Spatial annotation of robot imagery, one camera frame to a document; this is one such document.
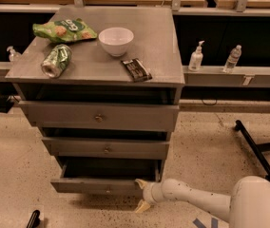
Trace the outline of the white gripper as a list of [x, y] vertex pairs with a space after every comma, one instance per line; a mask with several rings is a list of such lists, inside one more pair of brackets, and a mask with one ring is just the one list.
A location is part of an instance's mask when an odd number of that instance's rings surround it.
[[138, 203], [135, 212], [141, 214], [148, 210], [151, 205], [164, 201], [162, 184], [160, 182], [147, 182], [146, 180], [135, 180], [139, 187], [143, 189], [143, 198]]

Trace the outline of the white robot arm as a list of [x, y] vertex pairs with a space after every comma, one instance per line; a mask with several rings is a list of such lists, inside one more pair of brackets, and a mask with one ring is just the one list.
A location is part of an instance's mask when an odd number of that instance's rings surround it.
[[270, 181], [261, 177], [240, 179], [230, 196], [195, 189], [175, 179], [136, 182], [143, 191], [136, 213], [160, 202], [183, 201], [227, 222], [229, 228], [270, 228]]

